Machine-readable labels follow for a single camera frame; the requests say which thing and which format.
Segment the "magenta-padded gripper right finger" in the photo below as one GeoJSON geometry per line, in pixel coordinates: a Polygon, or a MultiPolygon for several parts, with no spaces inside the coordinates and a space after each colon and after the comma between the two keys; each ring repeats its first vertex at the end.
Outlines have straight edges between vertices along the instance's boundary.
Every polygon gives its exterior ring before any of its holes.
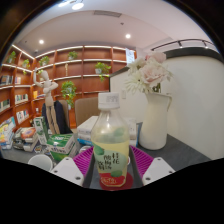
{"type": "Polygon", "coordinates": [[[144,151],[129,147],[134,185],[139,188],[173,174],[175,170],[162,158],[153,158],[144,151]]]}

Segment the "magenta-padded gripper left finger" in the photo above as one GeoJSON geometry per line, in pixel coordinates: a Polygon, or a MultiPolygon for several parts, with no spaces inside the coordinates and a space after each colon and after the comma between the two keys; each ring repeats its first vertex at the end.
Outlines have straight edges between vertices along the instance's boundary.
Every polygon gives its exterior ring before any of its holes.
{"type": "Polygon", "coordinates": [[[74,158],[65,157],[53,169],[52,173],[84,188],[89,188],[94,169],[93,148],[88,147],[74,158]]]}

